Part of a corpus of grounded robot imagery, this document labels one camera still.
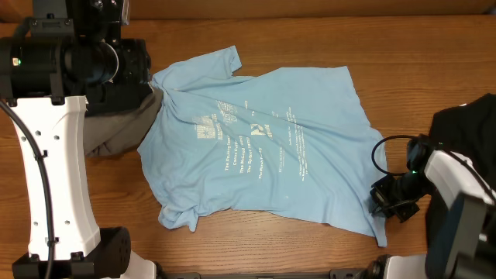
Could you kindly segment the light blue printed t-shirt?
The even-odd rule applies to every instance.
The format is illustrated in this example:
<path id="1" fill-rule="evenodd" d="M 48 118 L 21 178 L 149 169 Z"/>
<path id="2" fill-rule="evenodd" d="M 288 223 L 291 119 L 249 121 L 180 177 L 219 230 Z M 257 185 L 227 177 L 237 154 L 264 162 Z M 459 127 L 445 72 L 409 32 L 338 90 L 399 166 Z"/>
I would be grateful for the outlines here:
<path id="1" fill-rule="evenodd" d="M 266 211 L 372 236 L 371 185 L 387 166 L 346 67 L 239 76 L 234 46 L 170 65 L 152 84 L 160 111 L 139 146 L 168 229 L 226 209 Z"/>

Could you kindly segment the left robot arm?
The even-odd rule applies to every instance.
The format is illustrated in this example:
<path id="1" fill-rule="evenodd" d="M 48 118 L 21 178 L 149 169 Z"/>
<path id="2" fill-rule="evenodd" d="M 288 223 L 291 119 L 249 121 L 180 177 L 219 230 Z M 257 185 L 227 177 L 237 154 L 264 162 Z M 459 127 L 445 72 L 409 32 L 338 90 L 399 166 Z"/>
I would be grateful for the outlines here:
<path id="1" fill-rule="evenodd" d="M 143 40 L 123 39 L 126 1 L 35 1 L 1 40 L 1 107 L 14 122 L 30 207 L 16 278 L 158 278 L 124 227 L 100 228 L 88 192 L 84 119 L 137 109 L 152 92 Z"/>

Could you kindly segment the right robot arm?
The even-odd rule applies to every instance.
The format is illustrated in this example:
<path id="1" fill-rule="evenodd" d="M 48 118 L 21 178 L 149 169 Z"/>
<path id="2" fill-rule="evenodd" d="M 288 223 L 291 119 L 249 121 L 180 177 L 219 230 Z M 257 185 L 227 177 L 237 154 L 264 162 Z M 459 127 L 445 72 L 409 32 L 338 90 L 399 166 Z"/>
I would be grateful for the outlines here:
<path id="1" fill-rule="evenodd" d="M 410 257 L 382 256 L 361 278 L 493 278 L 495 276 L 495 192 L 468 157 L 408 136 L 407 172 L 384 172 L 372 184 L 370 213 L 402 222 L 419 211 L 417 202 L 438 195 L 445 211 L 426 216 L 428 251 Z"/>

